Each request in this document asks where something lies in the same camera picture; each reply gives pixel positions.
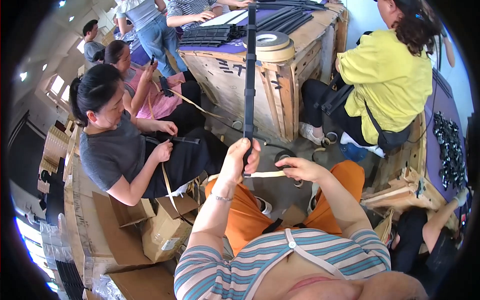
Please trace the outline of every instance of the blue jeans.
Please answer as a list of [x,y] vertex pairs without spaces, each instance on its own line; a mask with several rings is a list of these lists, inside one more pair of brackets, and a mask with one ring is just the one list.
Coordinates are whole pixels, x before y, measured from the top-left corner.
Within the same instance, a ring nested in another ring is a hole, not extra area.
[[158,61],[157,69],[163,76],[169,77],[175,75],[176,72],[168,62],[165,48],[175,58],[177,66],[180,72],[187,71],[187,66],[182,61],[177,50],[179,43],[175,29],[167,26],[167,19],[161,15],[156,17],[147,26],[137,31],[140,44],[144,48],[145,52],[151,57],[155,55],[155,59]]

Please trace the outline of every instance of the blue stool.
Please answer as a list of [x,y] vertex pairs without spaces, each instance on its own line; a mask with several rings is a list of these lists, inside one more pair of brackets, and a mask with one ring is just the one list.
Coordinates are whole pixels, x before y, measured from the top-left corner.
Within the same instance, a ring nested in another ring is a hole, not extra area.
[[368,153],[368,150],[365,148],[358,148],[352,143],[340,144],[340,150],[345,156],[346,159],[354,161],[356,163],[362,161]]

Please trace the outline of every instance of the orange pants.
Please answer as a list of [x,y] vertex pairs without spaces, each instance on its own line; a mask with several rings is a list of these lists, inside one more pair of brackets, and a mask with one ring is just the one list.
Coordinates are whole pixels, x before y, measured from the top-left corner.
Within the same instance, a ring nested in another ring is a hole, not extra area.
[[[365,182],[363,168],[350,160],[346,160],[333,166],[330,172],[359,202]],[[215,182],[216,180],[213,180],[208,183],[205,188],[206,195],[210,194]],[[330,205],[320,189],[318,189],[315,199],[317,205],[303,221],[305,226],[340,236],[342,231],[338,227]],[[265,228],[272,223],[272,219],[260,212],[256,198],[247,187],[243,184],[237,185],[228,213],[227,229],[225,230],[233,254],[236,256],[248,242],[260,236]]]

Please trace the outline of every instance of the white paper sheet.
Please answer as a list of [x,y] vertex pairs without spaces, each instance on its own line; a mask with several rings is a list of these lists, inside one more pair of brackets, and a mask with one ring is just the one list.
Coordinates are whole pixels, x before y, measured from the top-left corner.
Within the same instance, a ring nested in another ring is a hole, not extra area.
[[245,19],[247,16],[247,10],[231,11],[229,13],[218,16],[215,19],[207,21],[200,26],[222,25],[227,23],[229,20],[231,21],[228,22],[228,24],[237,24],[241,20]]

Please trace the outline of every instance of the pink checkered apron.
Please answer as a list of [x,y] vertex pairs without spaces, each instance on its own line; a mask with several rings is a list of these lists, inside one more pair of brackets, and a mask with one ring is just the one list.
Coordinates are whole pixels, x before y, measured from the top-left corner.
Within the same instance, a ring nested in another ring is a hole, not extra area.
[[[130,67],[136,71],[135,76],[130,82],[125,82],[129,87],[131,87],[135,92],[137,91],[138,83],[140,77],[144,71],[137,69],[135,67]],[[185,82],[185,76],[180,72],[173,76],[167,77],[168,85],[170,89],[181,94],[181,84]],[[148,105],[148,95],[150,95],[150,104],[152,106],[152,111],[150,111],[150,106]],[[140,110],[137,113],[137,118],[141,119],[151,119],[152,114],[155,120],[169,116],[173,110],[182,103],[182,99],[177,95],[172,97],[166,97],[163,92],[158,92],[155,85],[150,83],[150,92],[145,97],[144,103]]]

